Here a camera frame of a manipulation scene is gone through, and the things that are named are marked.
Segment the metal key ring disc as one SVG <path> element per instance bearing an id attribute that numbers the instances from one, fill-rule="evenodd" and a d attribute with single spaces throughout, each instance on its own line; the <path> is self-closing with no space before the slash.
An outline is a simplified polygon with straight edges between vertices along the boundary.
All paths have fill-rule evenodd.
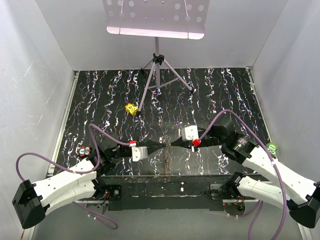
<path id="1" fill-rule="evenodd" d="M 170 153 L 172 150 L 171 138 L 167 135 L 162 136 L 162 143 L 166 145 L 162 149 L 162 161 L 164 164 L 164 175 L 168 175 L 170 172 Z"/>

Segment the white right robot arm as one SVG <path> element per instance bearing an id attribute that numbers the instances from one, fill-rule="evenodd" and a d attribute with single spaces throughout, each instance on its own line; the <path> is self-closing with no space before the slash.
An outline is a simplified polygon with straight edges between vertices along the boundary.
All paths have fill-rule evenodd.
<path id="1" fill-rule="evenodd" d="M 258 172 L 271 183 L 259 182 L 236 172 L 225 184 L 211 190 L 214 198 L 244 196 L 258 199 L 288 210 L 296 222 L 315 228 L 320 218 L 320 184 L 273 158 L 258 143 L 236 131 L 234 122 L 228 117 L 220 117 L 209 130 L 195 125 L 183 128 L 181 137 L 171 142 L 171 146 L 191 150 L 220 146 L 221 152 L 230 160 Z"/>

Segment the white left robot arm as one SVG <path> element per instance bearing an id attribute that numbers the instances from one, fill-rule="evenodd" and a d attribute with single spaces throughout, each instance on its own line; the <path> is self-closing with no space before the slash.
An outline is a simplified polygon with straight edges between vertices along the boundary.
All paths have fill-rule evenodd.
<path id="1" fill-rule="evenodd" d="M 34 183 L 24 180 L 12 200 L 21 227 L 34 227 L 54 210 L 82 199 L 93 198 L 103 204 L 120 200 L 122 186 L 107 184 L 102 180 L 102 176 L 116 166 L 114 160 L 131 157 L 138 162 L 166 146 L 165 143 L 152 140 L 131 141 L 128 145 L 121 145 L 104 138 L 97 144 L 97 149 L 69 171 Z"/>

